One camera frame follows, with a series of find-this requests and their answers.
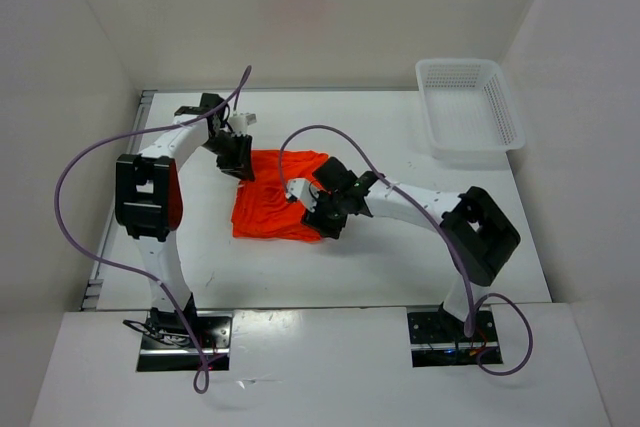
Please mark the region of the orange mesh shorts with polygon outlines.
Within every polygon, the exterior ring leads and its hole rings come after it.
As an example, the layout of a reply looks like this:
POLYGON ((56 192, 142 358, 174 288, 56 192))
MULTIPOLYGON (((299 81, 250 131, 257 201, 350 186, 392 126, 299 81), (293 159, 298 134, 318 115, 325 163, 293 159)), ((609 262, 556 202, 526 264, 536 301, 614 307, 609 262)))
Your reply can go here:
POLYGON ((321 235, 301 223, 305 208, 285 199, 278 160, 283 160, 283 172, 287 180, 305 178, 329 155, 311 150, 286 151, 255 150, 252 152, 253 181, 242 181, 236 191, 231 215, 232 235, 235 238, 257 240, 291 240, 305 243, 318 242, 321 235))

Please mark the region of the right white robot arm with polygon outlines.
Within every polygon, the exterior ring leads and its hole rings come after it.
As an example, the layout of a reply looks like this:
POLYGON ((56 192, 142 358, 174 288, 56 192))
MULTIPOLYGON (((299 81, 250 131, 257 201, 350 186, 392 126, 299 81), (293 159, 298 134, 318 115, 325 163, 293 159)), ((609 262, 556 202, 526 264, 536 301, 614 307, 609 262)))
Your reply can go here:
POLYGON ((310 180, 291 179, 286 197, 304 206, 302 224, 337 239, 350 216, 393 219, 428 229, 444 241, 459 279, 438 317, 440 332, 460 340, 474 326, 475 300, 488 292, 521 242, 489 193, 434 191, 394 181, 372 170, 358 176, 331 157, 310 180))

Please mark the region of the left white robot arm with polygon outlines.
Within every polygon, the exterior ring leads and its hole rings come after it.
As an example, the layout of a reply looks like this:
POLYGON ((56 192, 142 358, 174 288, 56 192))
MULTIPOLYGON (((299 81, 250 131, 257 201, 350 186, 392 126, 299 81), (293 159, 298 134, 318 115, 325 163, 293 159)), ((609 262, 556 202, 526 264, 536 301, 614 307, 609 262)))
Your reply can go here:
POLYGON ((191 345, 200 332, 177 247, 184 213, 180 168, 204 148, 216 156, 222 173, 242 181, 255 179, 248 128, 256 115, 222 103, 219 95, 205 93, 197 106, 179 107, 170 130, 139 153, 123 154, 116 161, 116 221, 134 240, 143 269, 151 276, 151 310, 143 331, 156 338, 165 335, 180 347, 191 345))

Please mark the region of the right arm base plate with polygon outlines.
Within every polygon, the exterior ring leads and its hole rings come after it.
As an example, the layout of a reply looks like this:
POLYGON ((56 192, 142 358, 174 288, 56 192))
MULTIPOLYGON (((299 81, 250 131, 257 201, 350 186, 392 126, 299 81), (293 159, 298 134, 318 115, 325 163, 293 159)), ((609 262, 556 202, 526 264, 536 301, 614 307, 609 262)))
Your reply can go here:
POLYGON ((444 367, 503 363, 494 317, 490 310, 480 310, 474 335, 463 333, 462 323, 436 307, 407 311, 412 365, 444 367))

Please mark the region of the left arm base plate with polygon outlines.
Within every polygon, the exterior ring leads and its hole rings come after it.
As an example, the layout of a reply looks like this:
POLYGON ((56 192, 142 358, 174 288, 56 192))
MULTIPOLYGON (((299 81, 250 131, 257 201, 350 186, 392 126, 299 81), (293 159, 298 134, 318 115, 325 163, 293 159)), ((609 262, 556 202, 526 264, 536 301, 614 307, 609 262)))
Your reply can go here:
MULTIPOLYGON (((186 332, 152 333, 150 321, 133 322, 142 335, 136 371, 195 372, 200 366, 198 351, 186 332)), ((196 338, 209 362, 209 371, 227 371, 230 363, 233 314, 224 311, 200 311, 194 327, 196 338)))

